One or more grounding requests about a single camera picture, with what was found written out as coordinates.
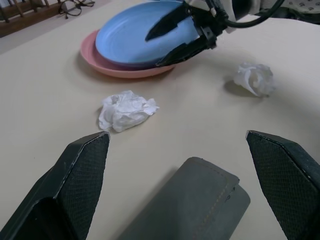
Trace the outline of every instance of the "black cable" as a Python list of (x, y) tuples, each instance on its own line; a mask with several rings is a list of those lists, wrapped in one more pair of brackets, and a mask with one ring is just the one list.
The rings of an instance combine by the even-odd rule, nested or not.
[(236, 28), (236, 29), (245, 29), (245, 28), (256, 26), (264, 22), (268, 18), (270, 18), (278, 10), (278, 8), (280, 8), (280, 6), (284, 3), (284, 1), (285, 0), (277, 0), (275, 4), (272, 6), (272, 8), (270, 8), (267, 12), (262, 13), (261, 17), (255, 20), (248, 21), (248, 22), (234, 22), (228, 19), (224, 19), (223, 23), (230, 28)]

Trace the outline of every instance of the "beige table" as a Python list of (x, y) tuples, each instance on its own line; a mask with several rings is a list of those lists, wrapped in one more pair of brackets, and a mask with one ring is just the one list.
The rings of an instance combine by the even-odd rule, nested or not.
[[(139, 2), (114, 0), (0, 56), (0, 228), (68, 143), (99, 131), (101, 100), (132, 90), (155, 98), (160, 109), (111, 136), (88, 240), (114, 239), (191, 156), (237, 175), (251, 197), (232, 240), (286, 239), (260, 189), (245, 134), (280, 135), (319, 159), (320, 27), (271, 19), (224, 34), (217, 49), (142, 81), (89, 69), (79, 56), (82, 39)], [(278, 82), (271, 97), (228, 83), (244, 61), (271, 67)]]

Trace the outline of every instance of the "crumpled paper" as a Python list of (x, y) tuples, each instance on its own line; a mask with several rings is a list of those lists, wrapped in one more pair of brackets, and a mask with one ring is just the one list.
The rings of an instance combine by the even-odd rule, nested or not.
[(102, 104), (99, 127), (102, 130), (112, 127), (118, 133), (143, 123), (159, 108), (153, 98), (147, 101), (131, 90), (108, 96)]
[(257, 97), (267, 97), (276, 90), (274, 74), (263, 64), (242, 63), (233, 80)]

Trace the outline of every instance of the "plate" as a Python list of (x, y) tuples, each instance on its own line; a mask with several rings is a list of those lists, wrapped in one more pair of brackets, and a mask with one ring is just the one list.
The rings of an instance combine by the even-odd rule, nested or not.
[(135, 5), (110, 19), (99, 31), (95, 46), (114, 64), (153, 67), (171, 50), (198, 37), (190, 17), (168, 34), (146, 42), (149, 30), (166, 14), (181, 5), (179, 1), (150, 1)]
[(81, 44), (81, 55), (84, 60), (98, 72), (117, 78), (139, 79), (155, 76), (167, 72), (175, 67), (175, 65), (156, 67), (145, 70), (136, 70), (136, 68), (115, 65), (103, 58), (97, 51), (95, 40), (98, 31), (89, 34)]

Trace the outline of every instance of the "robotic arm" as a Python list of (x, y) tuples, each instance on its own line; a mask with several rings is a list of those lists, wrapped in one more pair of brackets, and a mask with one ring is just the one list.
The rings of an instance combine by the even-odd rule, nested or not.
[[(248, 14), (260, 17), (250, 22), (236, 22)], [(270, 17), (320, 24), (320, 0), (184, 0), (149, 31), (145, 40), (167, 34), (188, 17), (192, 18), (199, 38), (173, 49), (157, 67), (181, 63), (203, 50), (215, 48), (217, 36), (224, 30), (231, 33), (236, 28), (250, 28)]]

